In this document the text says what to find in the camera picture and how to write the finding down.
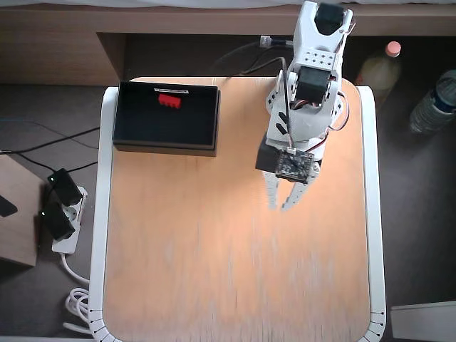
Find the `white gripper, black motor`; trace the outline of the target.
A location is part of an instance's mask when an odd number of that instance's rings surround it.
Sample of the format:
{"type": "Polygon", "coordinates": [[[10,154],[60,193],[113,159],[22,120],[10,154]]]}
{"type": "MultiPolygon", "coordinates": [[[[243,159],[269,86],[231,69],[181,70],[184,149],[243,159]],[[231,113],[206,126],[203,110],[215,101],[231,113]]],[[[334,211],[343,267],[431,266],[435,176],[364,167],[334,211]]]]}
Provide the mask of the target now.
{"type": "MultiPolygon", "coordinates": [[[[255,167],[263,171],[269,209],[276,208],[279,178],[313,179],[320,171],[329,131],[329,112],[304,105],[286,113],[274,106],[267,131],[260,143],[255,167]]],[[[308,184],[295,182],[282,211],[298,204],[308,184]]]]}

